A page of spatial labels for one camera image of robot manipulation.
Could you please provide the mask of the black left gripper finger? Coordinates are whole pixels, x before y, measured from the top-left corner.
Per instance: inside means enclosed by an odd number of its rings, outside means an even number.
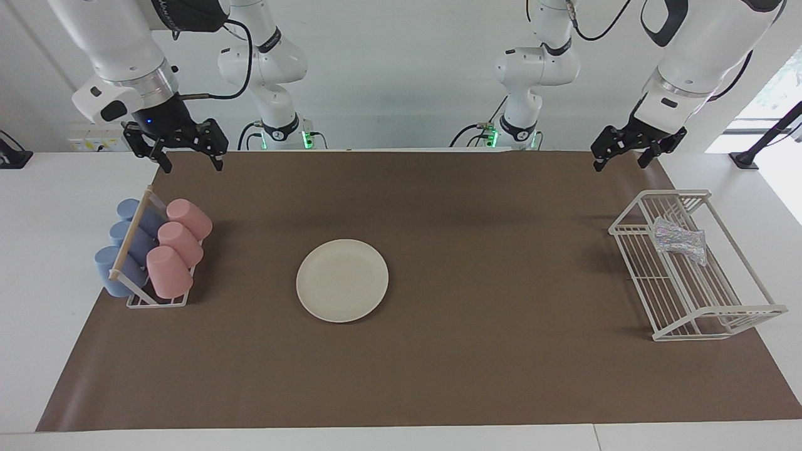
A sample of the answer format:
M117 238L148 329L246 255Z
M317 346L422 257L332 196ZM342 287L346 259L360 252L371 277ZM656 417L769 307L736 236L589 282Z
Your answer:
M661 140L657 139L649 140L648 145L645 146L644 151L638 158L638 165L640 168L647 168L655 158L659 157L662 152L664 152L661 142Z
M629 152L629 138L627 129L618 129L612 125L604 127L591 145L595 171L601 172L611 159Z

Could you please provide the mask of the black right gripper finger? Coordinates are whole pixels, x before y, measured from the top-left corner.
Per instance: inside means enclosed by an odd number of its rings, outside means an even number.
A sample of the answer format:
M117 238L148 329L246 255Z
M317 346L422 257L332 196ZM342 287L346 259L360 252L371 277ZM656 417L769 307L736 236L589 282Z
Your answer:
M160 138L150 137L135 122L123 122L123 139L128 148L137 158L146 158L169 174L172 171L172 162L164 151L164 143Z
M217 120L207 119L197 125L197 152L209 157L215 171L223 170L223 157L228 152L229 140Z

